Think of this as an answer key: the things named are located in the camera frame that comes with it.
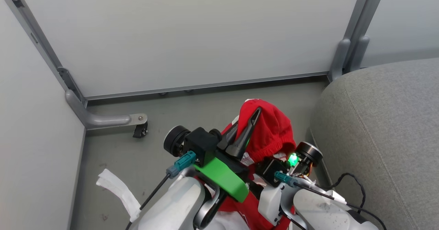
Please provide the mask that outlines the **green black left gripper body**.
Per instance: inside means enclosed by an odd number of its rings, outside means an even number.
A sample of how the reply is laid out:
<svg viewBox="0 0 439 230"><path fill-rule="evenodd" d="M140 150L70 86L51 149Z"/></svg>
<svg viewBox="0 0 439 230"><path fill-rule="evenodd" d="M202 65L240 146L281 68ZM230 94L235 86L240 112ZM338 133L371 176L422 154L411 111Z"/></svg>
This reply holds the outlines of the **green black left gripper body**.
<svg viewBox="0 0 439 230"><path fill-rule="evenodd" d="M248 196L249 189L239 176L240 172L246 175L248 170L236 159L231 158L222 150L204 150L194 148L195 167L197 177L208 184L218 186L235 201L243 203Z"/></svg>

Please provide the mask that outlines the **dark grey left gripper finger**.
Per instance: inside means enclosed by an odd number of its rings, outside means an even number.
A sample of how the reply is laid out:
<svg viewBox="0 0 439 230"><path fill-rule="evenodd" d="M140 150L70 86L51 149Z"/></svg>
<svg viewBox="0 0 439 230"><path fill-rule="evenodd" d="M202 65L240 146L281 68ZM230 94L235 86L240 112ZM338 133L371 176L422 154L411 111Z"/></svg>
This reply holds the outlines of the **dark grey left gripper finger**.
<svg viewBox="0 0 439 230"><path fill-rule="evenodd" d="M245 128L240 135L236 135L235 141L226 148L226 153L235 159L242 159L250 141L251 135L259 120L262 109L256 108L254 113L248 118Z"/></svg>
<svg viewBox="0 0 439 230"><path fill-rule="evenodd" d="M222 134L222 139L218 143L218 149L226 150L226 148L235 141L237 135L237 124L232 124L230 127L227 127L225 132Z"/></svg>

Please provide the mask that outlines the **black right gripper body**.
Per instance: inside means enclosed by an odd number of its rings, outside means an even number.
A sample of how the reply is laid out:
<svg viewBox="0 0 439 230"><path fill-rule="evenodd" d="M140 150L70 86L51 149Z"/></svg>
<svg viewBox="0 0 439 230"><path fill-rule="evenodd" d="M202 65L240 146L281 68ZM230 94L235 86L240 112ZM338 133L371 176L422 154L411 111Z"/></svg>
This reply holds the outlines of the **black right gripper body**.
<svg viewBox="0 0 439 230"><path fill-rule="evenodd" d="M304 152L295 152L290 155L287 162L290 164L288 175L309 176L311 173L311 156Z"/></svg>

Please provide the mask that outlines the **red clothing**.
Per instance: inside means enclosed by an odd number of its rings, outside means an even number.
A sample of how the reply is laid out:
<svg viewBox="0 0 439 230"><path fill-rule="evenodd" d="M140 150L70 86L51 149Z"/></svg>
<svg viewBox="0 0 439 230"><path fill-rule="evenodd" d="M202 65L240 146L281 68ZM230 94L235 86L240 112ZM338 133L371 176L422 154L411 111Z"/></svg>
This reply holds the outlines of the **red clothing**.
<svg viewBox="0 0 439 230"><path fill-rule="evenodd" d="M238 122L237 134L240 135L248 118L258 107L262 111L241 163L249 168L248 185L256 182L257 186L263 186L262 179L254 177L255 165L270 156L287 161L295 151L296 144L290 119L275 105L261 99L246 100L240 108L239 115L227 127ZM289 230L291 222L288 218L282 216L279 224L274 226L258 212L258 204L259 201L254 193L249 192L243 203L227 198L218 211L239 212L250 230Z"/></svg>

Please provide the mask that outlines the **white clothing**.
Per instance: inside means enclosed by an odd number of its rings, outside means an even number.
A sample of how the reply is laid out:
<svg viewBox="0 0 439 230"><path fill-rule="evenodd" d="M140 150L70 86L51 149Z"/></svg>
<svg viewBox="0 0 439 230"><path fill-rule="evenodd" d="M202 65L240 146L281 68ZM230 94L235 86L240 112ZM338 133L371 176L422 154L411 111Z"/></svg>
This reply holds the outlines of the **white clothing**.
<svg viewBox="0 0 439 230"><path fill-rule="evenodd" d="M239 212L218 211L204 230L250 230Z"/></svg>

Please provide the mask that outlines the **black caster wheel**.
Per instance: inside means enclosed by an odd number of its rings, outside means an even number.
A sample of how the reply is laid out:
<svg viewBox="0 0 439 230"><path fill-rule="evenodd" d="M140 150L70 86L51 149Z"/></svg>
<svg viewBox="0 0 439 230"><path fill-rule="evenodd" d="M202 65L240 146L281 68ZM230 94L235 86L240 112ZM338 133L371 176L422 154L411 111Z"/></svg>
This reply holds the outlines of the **black caster wheel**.
<svg viewBox="0 0 439 230"><path fill-rule="evenodd" d="M145 122L141 125L136 125L136 128L133 132L133 138L141 139L147 135L148 132L148 122Z"/></svg>

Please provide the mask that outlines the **grey fabric sofa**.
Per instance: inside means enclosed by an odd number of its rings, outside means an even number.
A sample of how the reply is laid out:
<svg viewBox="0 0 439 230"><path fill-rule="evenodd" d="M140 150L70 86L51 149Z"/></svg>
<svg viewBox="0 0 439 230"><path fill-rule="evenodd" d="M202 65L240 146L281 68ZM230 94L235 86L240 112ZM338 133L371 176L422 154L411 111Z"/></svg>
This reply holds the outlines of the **grey fabric sofa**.
<svg viewBox="0 0 439 230"><path fill-rule="evenodd" d="M317 101L310 131L330 183L349 172L387 230L439 230L439 58L350 72Z"/></svg>

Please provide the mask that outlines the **white cloth strip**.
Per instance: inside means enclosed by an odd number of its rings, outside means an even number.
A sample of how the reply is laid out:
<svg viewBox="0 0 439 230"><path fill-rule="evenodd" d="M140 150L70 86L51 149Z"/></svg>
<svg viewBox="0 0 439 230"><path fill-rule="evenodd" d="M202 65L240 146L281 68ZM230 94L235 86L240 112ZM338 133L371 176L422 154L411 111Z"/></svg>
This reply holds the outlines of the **white cloth strip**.
<svg viewBox="0 0 439 230"><path fill-rule="evenodd" d="M130 216L131 223L135 222L138 219L141 213L141 204L138 202L138 200L127 187L127 185L115 174L105 168L98 175L96 185L109 190L121 200L123 206Z"/></svg>

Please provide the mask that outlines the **grey partition bottom rail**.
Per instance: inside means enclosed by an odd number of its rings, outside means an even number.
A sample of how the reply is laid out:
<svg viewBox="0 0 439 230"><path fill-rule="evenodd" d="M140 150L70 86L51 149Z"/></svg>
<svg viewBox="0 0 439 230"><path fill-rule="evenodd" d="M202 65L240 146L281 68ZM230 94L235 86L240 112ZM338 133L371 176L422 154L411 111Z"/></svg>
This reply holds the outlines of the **grey partition bottom rail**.
<svg viewBox="0 0 439 230"><path fill-rule="evenodd" d="M238 85L243 85L243 84L266 83L266 82L271 82L271 81L294 80L297 78L305 78L305 77L313 77L313 76L326 76L328 74L329 74L329 72L315 72L315 73L294 74L294 75L287 75L287 76L265 77L265 78L255 79L255 80L241 80L241 81L233 81L233 82L226 82L226 83L212 83L212 84L202 84L202 85L196 85L196 86L184 86L184 87L143 90L143 91L120 93L120 94L106 94L106 95L85 97L85 100L93 101L93 100L105 100L105 99L113 99L113 98L121 98L121 97L137 97L137 96L142 96L142 95L169 93L169 92L195 90L195 89L203 89L203 88L216 88L216 87L225 87L225 86L238 86Z"/></svg>

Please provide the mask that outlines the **grey partition post with foot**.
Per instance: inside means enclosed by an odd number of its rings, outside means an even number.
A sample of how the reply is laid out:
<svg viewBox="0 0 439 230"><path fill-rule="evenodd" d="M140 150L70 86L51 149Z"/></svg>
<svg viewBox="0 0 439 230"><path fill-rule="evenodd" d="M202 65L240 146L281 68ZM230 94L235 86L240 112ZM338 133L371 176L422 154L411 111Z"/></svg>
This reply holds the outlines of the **grey partition post with foot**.
<svg viewBox="0 0 439 230"><path fill-rule="evenodd" d="M361 16L366 2L367 0L356 0L355 2L353 12L350 16L350 20L345 30L343 40L341 40L337 45L334 58L328 71L327 78L329 83L332 83L334 80L342 75L343 66L347 58L349 48L351 46L351 41L353 40L353 33L355 28L357 27L358 20Z"/></svg>
<svg viewBox="0 0 439 230"><path fill-rule="evenodd" d="M346 57L345 73L360 69L362 60L370 42L366 32L381 0L365 0L356 26L353 30L351 47Z"/></svg>

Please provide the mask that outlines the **grey partition foot with bracket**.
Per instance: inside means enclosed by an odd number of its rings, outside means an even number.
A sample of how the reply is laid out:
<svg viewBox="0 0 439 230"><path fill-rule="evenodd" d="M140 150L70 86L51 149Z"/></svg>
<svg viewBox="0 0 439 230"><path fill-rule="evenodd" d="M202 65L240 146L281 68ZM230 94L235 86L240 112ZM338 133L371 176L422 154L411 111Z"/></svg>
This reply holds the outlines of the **grey partition foot with bracket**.
<svg viewBox="0 0 439 230"><path fill-rule="evenodd" d="M65 92L65 100L87 130L99 130L121 126L135 126L141 129L147 129L148 117L146 114L123 114L120 116L99 116L92 114L83 106L78 97L70 89Z"/></svg>

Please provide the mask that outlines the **grey partition corner post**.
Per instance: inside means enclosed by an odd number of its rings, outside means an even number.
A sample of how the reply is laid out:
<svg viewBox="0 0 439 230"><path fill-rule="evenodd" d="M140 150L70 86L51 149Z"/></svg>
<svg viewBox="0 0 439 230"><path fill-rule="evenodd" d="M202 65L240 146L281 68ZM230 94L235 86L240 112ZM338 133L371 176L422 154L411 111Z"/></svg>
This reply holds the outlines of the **grey partition corner post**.
<svg viewBox="0 0 439 230"><path fill-rule="evenodd" d="M21 26L27 32L28 36L33 41L35 47L38 49L49 68L54 72L56 77L60 80L61 86L68 90L70 89L79 101L86 106L87 100L83 97L79 87L75 83L71 73L68 69L62 66L61 61L50 45L42 28L34 17L29 5L25 0L6 0L12 3L12 12L20 22Z"/></svg>

